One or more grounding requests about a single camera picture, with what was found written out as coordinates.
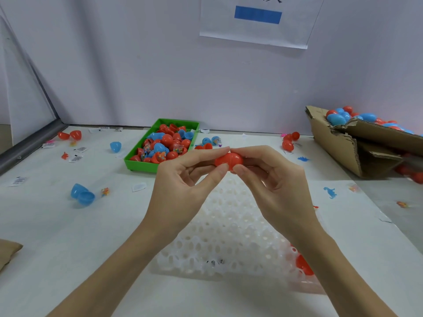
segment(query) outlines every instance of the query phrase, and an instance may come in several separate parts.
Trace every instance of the torn cardboard edge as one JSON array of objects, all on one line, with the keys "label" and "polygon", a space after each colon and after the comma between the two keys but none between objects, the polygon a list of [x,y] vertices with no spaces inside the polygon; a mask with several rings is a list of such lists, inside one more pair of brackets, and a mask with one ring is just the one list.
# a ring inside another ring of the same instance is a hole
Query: torn cardboard edge
[{"label": "torn cardboard edge", "polygon": [[362,178],[383,176],[402,162],[390,149],[338,131],[326,121],[327,110],[306,106],[314,139],[339,163]]},{"label": "torn cardboard edge", "polygon": [[326,113],[328,110],[314,106],[306,106],[306,111],[308,115],[312,115],[317,120],[324,122],[329,127],[339,132],[348,133],[354,137],[367,139],[387,147],[423,156],[423,136],[398,131],[360,119],[351,119],[345,125],[331,126],[326,120]]}]

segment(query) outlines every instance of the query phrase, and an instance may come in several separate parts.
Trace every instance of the egg carton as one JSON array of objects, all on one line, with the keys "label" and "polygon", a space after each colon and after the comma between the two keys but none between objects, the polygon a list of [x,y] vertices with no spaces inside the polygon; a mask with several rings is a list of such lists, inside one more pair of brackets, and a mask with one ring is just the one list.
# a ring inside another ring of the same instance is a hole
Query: egg carton
[{"label": "egg carton", "polygon": [[248,187],[228,173],[187,227],[156,255],[150,269],[203,280],[245,274],[274,279],[294,290],[322,293],[317,278],[296,267],[298,255],[263,218]]}]

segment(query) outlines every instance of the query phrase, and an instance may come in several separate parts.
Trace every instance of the person's right hand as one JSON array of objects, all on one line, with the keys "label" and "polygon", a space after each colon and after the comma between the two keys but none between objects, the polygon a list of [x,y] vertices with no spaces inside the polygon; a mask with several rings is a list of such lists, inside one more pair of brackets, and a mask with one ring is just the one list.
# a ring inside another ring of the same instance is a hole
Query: person's right hand
[{"label": "person's right hand", "polygon": [[303,167],[269,146],[231,149],[244,158],[234,172],[251,190],[263,217],[297,245],[322,229],[308,189]]}]

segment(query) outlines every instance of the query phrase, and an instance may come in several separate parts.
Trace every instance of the green tray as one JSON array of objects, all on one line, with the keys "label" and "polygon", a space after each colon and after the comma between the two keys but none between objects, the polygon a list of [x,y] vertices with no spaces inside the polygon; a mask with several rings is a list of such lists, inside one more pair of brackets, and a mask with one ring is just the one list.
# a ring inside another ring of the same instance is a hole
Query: green tray
[{"label": "green tray", "polygon": [[174,119],[157,119],[157,121],[151,126],[150,130],[147,131],[147,133],[144,135],[144,137],[141,138],[140,141],[135,145],[134,148],[130,151],[130,153],[124,158],[125,165],[129,170],[134,171],[144,171],[144,172],[157,172],[158,164],[152,164],[149,162],[139,162],[139,161],[132,161],[130,158],[132,158],[133,155],[135,155],[135,151],[138,148],[143,147],[143,143],[145,139],[153,132],[156,132],[161,124],[165,124],[169,126],[171,123],[175,124],[177,127],[182,127],[183,125],[187,128],[187,130],[194,129],[194,137],[191,141],[191,145],[188,148],[188,151],[194,149],[194,142],[197,138],[197,134],[199,131],[200,123],[196,121],[185,121],[185,120],[174,120]]}]

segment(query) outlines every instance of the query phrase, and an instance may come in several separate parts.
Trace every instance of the tabletop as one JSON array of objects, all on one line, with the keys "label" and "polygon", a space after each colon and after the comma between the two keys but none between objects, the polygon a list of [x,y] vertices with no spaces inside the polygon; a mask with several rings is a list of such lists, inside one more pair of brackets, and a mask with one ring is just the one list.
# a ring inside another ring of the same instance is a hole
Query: tabletop
[{"label": "tabletop", "polygon": [[[2,316],[45,316],[100,266],[129,237],[147,210],[155,174],[130,171],[109,143],[129,151],[145,130],[80,129],[77,147],[56,141],[38,149],[0,176],[0,238],[24,245],[0,273]],[[196,143],[211,134],[199,133]],[[272,134],[216,133],[223,144],[267,144],[281,153]],[[304,166],[313,203],[330,235],[375,292],[399,315],[423,315],[423,255],[393,224],[380,220],[379,208],[364,192],[348,189],[354,181],[310,136],[302,136],[293,154]],[[87,147],[82,160],[69,163],[63,152]],[[299,160],[306,157],[309,161]],[[16,177],[28,177],[8,187]],[[132,192],[145,182],[147,188]],[[89,207],[70,197],[75,183],[97,196]],[[101,197],[101,189],[110,194]],[[336,188],[330,199],[324,187]],[[295,293],[253,279],[220,282],[152,274],[146,269],[114,316],[337,316],[325,295]]]}]

